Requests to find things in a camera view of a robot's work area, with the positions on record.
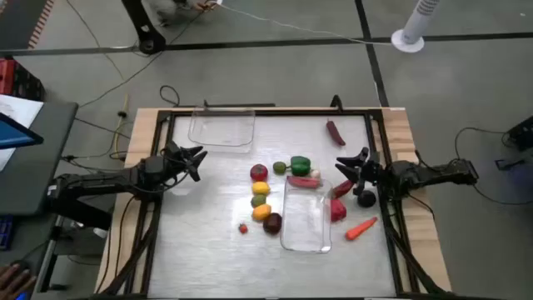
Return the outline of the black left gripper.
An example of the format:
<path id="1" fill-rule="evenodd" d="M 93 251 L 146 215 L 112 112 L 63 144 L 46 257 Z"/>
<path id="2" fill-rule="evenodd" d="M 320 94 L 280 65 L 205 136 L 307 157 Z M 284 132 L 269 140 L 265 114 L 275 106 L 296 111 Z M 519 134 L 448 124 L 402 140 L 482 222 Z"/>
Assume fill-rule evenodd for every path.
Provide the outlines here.
<path id="1" fill-rule="evenodd" d="M 173 188 L 187 175 L 201 180 L 198 168 L 207 155 L 203 146 L 180 147 L 169 142 L 156 156 L 141 162 L 141 188 Z"/>

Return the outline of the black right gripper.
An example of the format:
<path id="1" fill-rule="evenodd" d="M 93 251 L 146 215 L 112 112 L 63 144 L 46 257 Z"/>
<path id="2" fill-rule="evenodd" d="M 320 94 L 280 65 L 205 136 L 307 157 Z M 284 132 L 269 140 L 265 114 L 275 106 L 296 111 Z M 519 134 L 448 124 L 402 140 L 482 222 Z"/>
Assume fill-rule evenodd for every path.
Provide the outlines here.
<path id="1" fill-rule="evenodd" d="M 352 183 L 356 183 L 356 195 L 361 196 L 366 183 L 372 186 L 391 187 L 389 172 L 380 165 L 379 157 L 363 147 L 355 157 L 338 157 L 335 167 Z"/>

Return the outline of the dark red chili pepper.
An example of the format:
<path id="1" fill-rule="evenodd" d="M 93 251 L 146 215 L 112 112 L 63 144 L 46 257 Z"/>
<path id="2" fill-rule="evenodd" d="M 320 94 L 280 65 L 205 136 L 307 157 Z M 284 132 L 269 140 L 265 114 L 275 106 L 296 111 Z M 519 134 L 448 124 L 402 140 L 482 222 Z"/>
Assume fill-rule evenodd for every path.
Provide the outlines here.
<path id="1" fill-rule="evenodd" d="M 345 146 L 346 145 L 346 142 L 344 141 L 344 139 L 341 137 L 341 134 L 339 133 L 337 127 L 336 127 L 336 124 L 331 121 L 331 120 L 328 120 L 326 122 L 326 129 L 327 131 L 329 132 L 332 140 L 338 145 L 338 146 Z"/>

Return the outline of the red bell pepper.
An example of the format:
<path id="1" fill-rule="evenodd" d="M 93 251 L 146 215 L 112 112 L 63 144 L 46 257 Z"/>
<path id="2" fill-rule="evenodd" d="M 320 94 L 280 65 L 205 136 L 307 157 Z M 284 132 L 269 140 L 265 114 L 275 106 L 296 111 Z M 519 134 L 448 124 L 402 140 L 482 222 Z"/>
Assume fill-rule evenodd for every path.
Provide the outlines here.
<path id="1" fill-rule="evenodd" d="M 331 221 L 338 222 L 346 217 L 346 207 L 339 198 L 331 200 Z"/>

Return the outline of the pink-red long pepper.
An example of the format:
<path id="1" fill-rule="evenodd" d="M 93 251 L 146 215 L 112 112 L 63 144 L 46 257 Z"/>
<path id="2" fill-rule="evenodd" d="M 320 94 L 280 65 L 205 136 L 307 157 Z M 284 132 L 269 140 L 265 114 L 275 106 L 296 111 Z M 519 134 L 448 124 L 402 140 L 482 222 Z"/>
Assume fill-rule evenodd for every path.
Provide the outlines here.
<path id="1" fill-rule="evenodd" d="M 313 177 L 287 176 L 286 180 L 293 187 L 317 189 L 321 186 L 321 180 Z"/>

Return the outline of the green bell pepper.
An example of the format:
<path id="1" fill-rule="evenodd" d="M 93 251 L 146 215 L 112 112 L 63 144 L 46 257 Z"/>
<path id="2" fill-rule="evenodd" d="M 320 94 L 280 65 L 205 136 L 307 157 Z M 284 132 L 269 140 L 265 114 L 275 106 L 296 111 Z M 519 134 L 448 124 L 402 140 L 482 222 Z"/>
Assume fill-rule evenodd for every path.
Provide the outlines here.
<path id="1" fill-rule="evenodd" d="M 291 158 L 291 173 L 297 177 L 305 177 L 311 171 L 311 160 L 303 156 L 294 156 Z"/>

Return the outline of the red fruit with green top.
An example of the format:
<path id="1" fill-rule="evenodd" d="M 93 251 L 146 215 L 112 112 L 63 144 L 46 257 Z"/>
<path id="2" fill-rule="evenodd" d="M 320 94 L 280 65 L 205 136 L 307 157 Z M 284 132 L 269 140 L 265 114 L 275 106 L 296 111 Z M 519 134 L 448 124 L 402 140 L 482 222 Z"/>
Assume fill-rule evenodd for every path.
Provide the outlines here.
<path id="1" fill-rule="evenodd" d="M 254 182 L 265 182 L 268 178 L 268 169 L 262 164 L 252 166 L 250 177 Z"/>

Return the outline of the orange-yellow round fruit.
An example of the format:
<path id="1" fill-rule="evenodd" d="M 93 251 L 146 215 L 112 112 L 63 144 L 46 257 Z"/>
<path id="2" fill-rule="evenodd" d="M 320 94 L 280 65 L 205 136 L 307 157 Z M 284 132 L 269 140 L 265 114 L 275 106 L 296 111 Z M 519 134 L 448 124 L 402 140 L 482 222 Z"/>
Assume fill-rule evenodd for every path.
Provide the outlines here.
<path id="1" fill-rule="evenodd" d="M 262 204 L 255 207 L 252 211 L 252 218 L 256 221 L 262 221 L 269 217 L 271 214 L 271 205 Z"/>

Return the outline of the dark red plum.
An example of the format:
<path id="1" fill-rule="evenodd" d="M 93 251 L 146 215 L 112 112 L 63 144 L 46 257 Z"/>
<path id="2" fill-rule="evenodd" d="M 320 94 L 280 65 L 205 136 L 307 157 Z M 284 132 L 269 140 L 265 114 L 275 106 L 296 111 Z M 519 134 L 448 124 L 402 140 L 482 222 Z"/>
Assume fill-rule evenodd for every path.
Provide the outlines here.
<path id="1" fill-rule="evenodd" d="M 263 230 L 271 235 L 280 232 L 282 226 L 282 216 L 279 213 L 271 213 L 263 220 Z"/>

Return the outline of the dark purple round eggplant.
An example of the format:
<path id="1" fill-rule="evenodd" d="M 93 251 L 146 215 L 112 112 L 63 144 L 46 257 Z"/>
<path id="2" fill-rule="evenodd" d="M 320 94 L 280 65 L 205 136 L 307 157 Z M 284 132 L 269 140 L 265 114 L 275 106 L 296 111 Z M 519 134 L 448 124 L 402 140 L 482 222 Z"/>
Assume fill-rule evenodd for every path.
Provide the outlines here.
<path id="1" fill-rule="evenodd" d="M 361 208 L 371 208 L 376 204 L 376 195 L 374 192 L 369 190 L 364 190 L 357 197 L 357 205 Z"/>

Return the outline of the clear plastic bin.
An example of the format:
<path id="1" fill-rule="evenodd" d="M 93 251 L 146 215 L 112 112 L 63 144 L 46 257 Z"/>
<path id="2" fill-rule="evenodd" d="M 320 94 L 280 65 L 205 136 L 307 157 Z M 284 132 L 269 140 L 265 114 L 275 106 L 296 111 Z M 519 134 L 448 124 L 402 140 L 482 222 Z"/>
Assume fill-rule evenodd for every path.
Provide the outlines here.
<path id="1" fill-rule="evenodd" d="M 326 180 L 317 189 L 293 187 L 286 181 L 281 226 L 281 245 L 286 250 L 331 250 L 331 190 Z"/>
<path id="2" fill-rule="evenodd" d="M 250 108 L 195 107 L 188 138 L 209 151 L 247 153 L 253 144 L 255 121 L 256 112 Z"/>

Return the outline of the orange carrot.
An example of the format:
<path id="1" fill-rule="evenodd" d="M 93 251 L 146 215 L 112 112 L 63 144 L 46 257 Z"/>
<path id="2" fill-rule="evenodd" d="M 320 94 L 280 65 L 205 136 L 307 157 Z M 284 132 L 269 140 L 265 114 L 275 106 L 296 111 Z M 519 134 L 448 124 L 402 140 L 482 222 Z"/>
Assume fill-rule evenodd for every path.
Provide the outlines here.
<path id="1" fill-rule="evenodd" d="M 346 231 L 345 239 L 347 241 L 353 241 L 359 238 L 365 231 L 371 228 L 377 221 L 377 217 L 372 217 L 365 222 L 360 223 L 354 228 L 351 228 Z"/>

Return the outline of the black wheeled stand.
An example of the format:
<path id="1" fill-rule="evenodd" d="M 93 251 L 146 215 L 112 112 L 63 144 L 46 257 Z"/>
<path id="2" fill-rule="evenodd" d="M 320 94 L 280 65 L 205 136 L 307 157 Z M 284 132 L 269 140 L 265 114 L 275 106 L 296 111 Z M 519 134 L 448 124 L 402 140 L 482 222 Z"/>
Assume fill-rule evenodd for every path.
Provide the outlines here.
<path id="1" fill-rule="evenodd" d="M 162 52 L 166 47 L 166 39 L 155 29 L 142 0 L 121 0 L 137 32 L 139 50 L 143 54 Z"/>

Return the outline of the white tower fan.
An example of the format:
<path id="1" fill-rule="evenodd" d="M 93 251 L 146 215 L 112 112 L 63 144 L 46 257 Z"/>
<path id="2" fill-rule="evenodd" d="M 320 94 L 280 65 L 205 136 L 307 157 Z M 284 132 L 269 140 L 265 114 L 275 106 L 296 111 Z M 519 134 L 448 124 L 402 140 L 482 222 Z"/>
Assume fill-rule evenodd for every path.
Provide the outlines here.
<path id="1" fill-rule="evenodd" d="M 441 0 L 418 0 L 406 25 L 391 35 L 391 44 L 404 53 L 417 53 L 425 45 L 424 32 Z"/>

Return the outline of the person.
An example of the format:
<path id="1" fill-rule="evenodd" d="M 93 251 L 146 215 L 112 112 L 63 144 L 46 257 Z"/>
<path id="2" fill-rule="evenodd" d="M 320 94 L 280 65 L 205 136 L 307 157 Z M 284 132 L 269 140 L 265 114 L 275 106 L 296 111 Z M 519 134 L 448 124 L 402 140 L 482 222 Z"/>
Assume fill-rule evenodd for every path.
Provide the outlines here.
<path id="1" fill-rule="evenodd" d="M 162 26 L 178 24 L 196 15 L 209 12 L 218 0 L 145 0 Z"/>

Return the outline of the grey desk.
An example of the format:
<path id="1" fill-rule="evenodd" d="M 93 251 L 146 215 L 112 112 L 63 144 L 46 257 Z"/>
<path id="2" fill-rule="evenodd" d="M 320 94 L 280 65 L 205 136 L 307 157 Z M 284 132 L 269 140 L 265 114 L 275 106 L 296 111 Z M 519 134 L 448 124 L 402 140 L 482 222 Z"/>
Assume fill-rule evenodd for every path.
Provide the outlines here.
<path id="1" fill-rule="evenodd" d="M 15 150 L 0 172 L 0 215 L 30 216 L 43 210 L 77 110 L 74 102 L 43 105 L 29 127 L 43 143 Z"/>

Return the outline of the black box on floor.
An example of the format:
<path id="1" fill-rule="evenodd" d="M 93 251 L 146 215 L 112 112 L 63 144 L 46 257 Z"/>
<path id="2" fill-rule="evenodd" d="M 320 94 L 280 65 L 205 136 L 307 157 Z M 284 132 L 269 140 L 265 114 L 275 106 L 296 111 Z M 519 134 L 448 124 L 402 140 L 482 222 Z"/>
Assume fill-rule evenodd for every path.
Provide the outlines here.
<path id="1" fill-rule="evenodd" d="M 509 142 L 520 152 L 533 148 L 533 116 L 507 131 Z"/>

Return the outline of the computer monitor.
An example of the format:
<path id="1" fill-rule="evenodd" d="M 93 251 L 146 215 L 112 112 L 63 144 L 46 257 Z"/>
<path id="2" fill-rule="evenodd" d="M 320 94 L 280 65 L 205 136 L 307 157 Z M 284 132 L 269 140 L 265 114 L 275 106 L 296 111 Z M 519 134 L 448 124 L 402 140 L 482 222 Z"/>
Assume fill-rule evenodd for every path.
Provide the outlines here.
<path id="1" fill-rule="evenodd" d="M 21 148 L 43 143 L 43 138 L 0 112 L 0 150 Z"/>

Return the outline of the white paper sheet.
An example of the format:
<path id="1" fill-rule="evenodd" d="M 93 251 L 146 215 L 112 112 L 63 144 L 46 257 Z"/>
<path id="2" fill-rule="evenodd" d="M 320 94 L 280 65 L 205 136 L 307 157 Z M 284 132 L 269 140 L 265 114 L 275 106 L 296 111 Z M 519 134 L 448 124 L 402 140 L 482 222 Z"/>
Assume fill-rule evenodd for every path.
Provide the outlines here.
<path id="1" fill-rule="evenodd" d="M 28 129 L 40 113 L 42 106 L 42 102 L 0 94 L 0 113 L 8 115 Z M 6 167 L 15 149 L 0 150 L 0 172 Z"/>

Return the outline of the red storage crate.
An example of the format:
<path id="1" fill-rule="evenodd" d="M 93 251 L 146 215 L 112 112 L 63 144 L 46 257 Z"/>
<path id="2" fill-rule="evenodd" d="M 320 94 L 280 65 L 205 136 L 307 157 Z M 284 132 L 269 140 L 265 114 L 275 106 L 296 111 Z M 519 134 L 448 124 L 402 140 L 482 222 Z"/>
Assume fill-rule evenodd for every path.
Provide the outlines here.
<path id="1" fill-rule="evenodd" d="M 20 63 L 0 58 L 0 94 L 43 102 L 45 89 Z"/>

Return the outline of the computer keyboard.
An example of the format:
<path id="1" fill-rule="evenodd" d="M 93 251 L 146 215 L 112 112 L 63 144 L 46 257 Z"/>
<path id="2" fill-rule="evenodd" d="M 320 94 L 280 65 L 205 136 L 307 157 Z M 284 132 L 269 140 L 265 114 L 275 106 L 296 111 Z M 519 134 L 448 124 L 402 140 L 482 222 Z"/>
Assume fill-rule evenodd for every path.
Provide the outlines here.
<path id="1" fill-rule="evenodd" d="M 13 216 L 0 216 L 0 251 L 6 251 L 10 248 L 14 234 L 14 225 Z"/>

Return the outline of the person's hand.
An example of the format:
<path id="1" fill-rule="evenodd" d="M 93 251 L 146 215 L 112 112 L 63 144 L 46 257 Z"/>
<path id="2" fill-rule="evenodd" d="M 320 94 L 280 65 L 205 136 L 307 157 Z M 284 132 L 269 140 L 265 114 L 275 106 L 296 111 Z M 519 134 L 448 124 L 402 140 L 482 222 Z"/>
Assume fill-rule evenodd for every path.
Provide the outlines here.
<path id="1" fill-rule="evenodd" d="M 35 282 L 36 277 L 20 264 L 0 267 L 0 300 L 17 300 Z"/>

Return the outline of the dark striped-edge floor mat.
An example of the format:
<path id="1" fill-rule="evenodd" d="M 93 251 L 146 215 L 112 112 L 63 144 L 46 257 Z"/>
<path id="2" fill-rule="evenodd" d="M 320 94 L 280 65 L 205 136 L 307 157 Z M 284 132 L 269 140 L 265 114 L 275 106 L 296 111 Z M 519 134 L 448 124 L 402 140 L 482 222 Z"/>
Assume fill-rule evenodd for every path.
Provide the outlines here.
<path id="1" fill-rule="evenodd" d="M 56 0 L 0 0 L 0 50 L 34 48 Z"/>

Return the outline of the black table frame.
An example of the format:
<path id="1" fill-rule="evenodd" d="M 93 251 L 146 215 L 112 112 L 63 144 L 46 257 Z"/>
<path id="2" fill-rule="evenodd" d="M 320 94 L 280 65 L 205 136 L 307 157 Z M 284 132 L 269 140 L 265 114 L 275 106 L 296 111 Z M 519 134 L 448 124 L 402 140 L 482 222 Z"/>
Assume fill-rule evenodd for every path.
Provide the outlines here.
<path id="1" fill-rule="evenodd" d="M 336 101 L 333 103 L 334 105 L 331 107 L 254 107 L 253 109 L 259 117 L 305 117 L 311 115 L 325 117 L 328 113 L 340 112 Z M 416 159 L 416 145 L 407 112 L 403 107 L 346 107 L 344 112 L 370 114 L 373 118 L 371 134 L 377 151 L 383 159 L 387 161 L 396 158 L 409 161 Z M 162 133 L 160 131 L 165 113 L 181 113 L 187 116 L 192 113 L 192 109 L 189 107 L 138 109 L 133 122 L 131 141 L 125 152 L 125 165 L 127 167 L 149 156 L 152 153 L 152 148 L 158 144 L 158 139 L 170 135 L 168 132 Z M 430 203 L 426 190 L 421 189 L 415 192 L 415 196 L 421 201 L 419 204 L 408 202 L 394 206 L 396 216 L 391 223 L 399 231 L 404 241 L 410 244 L 413 256 L 428 276 L 441 288 L 450 291 L 451 283 L 441 252 L 435 221 L 431 218 L 430 213 L 423 208 L 425 204 Z M 148 211 L 147 206 L 142 204 L 127 205 L 128 200 L 126 194 L 117 196 L 116 212 L 112 215 L 111 233 L 113 238 L 107 241 L 105 246 L 105 253 L 109 256 L 106 259 L 109 267 L 105 267 L 105 264 L 102 263 L 98 275 L 98 282 L 104 288 L 109 286 L 112 280 L 109 277 L 104 278 L 103 275 L 111 275 L 117 269 L 115 263 L 120 267 L 126 264 L 155 215 Z M 151 244 L 142 253 L 140 261 L 136 263 L 124 286 L 119 290 L 118 295 L 112 297 L 112 300 L 140 300 L 147 296 L 148 265 L 152 262 L 154 248 L 155 245 Z"/>

